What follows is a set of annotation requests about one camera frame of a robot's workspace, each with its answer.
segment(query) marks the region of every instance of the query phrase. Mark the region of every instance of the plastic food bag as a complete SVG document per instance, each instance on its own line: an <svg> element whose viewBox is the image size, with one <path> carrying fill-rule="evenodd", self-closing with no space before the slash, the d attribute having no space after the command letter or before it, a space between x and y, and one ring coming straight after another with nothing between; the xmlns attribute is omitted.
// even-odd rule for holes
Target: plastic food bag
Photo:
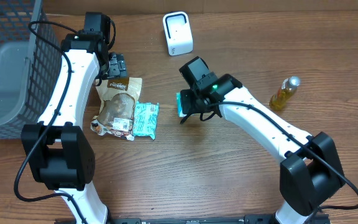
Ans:
<svg viewBox="0 0 358 224"><path fill-rule="evenodd" d="M133 141L135 103L141 89L141 78L103 80L96 87L102 103L99 116L91 122L91 129L101 136L109 133Z"/></svg>
<svg viewBox="0 0 358 224"><path fill-rule="evenodd" d="M155 139L155 129L157 128L157 116L160 104L136 102L134 136L150 136Z"/></svg>

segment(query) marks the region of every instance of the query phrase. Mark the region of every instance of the bottle cap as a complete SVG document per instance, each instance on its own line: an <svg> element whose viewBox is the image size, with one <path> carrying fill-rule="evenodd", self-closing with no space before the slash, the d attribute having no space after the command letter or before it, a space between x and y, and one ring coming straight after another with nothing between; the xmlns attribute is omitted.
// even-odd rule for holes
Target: bottle cap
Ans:
<svg viewBox="0 0 358 224"><path fill-rule="evenodd" d="M291 77L288 80L288 87L290 88L297 88L299 85L301 85L301 80L299 77Z"/></svg>

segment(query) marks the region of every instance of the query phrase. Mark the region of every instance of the brown tabletop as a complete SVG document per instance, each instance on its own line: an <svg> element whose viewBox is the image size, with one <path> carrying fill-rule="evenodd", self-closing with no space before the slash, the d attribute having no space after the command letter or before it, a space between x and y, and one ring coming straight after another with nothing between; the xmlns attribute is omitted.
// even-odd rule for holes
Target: brown tabletop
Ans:
<svg viewBox="0 0 358 224"><path fill-rule="evenodd" d="M218 74L230 73L264 105L292 75L302 84L280 116L336 143L346 176L358 186L358 11L190 14L194 51L168 55L163 15L112 16L113 51L124 53L131 77L143 78L141 102L160 103L157 137L125 141L89 126L100 100L88 98L84 132L96 155L96 189L114 217L230 217L273 213L283 202L279 166L236 125L197 116L180 125L175 93L188 88L178 69L195 56ZM50 16L74 29L84 17ZM55 29L59 39L67 33ZM0 140L0 223L52 223L72 217L62 199L25 203L13 181L24 159L20 140ZM27 168L27 197L49 193ZM353 205L343 187L325 204ZM327 210L333 223L358 223L358 210Z"/></svg>

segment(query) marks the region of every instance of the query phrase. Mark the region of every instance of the yellow liquid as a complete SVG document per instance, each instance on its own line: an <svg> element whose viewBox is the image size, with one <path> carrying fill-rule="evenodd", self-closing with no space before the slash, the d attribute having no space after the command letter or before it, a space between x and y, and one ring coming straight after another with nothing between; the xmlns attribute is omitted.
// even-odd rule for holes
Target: yellow liquid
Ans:
<svg viewBox="0 0 358 224"><path fill-rule="evenodd" d="M287 103L287 100L291 98L296 92L296 88L281 88L278 90L277 94L274 94L269 102L269 106L272 110L279 111L282 110Z"/></svg>

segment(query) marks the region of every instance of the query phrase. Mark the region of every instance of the robotic arm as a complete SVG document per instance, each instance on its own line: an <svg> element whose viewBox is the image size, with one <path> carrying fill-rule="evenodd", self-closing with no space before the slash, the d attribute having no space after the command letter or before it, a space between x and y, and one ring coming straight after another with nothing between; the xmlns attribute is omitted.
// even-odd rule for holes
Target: robotic arm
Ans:
<svg viewBox="0 0 358 224"><path fill-rule="evenodd" d="M61 110L47 134L42 135L44 123L51 121L67 82L68 65L65 60L55 91L39 123L25 125L21 135L27 155L36 146L29 158L34 179L56 193L72 195L72 198L63 199L77 223L83 223L80 212L86 223L113 222L107 206L100 201L92 183L94 152L82 132L83 114L91 85L95 78L112 77L111 61L116 62L116 58L109 56L107 48L109 21L102 14L87 13L84 30L66 36L62 49L70 59L72 79ZM329 136L320 133L313 137L288 124L259 103L232 76L226 74L217 78L199 57L184 65L180 73L190 86L189 90L181 91L185 114L189 116L213 112L233 122L256 139L280 164L280 191L285 201L275 213L274 223L304 223L327 198L344 185L337 175L320 162L313 161L306 165L303 161L304 158L314 158L302 150L299 144L311 148L343 174L335 144ZM42 138L41 143L35 145L39 138ZM50 150L48 145L55 141L61 141L63 149Z"/></svg>

